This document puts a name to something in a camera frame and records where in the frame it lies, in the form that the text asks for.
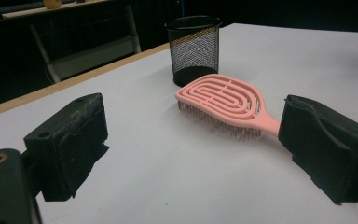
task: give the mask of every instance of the pink hairbrush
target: pink hairbrush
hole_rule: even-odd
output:
[[[336,204],[358,202],[358,123],[319,102],[288,95],[282,121],[266,110],[260,91],[233,77],[200,77],[176,93],[179,109],[225,133],[278,137],[293,161]]]
[[[200,77],[176,93],[179,109],[226,133],[254,138],[260,131],[278,137],[280,122],[267,112],[260,91],[233,77],[211,74]]]

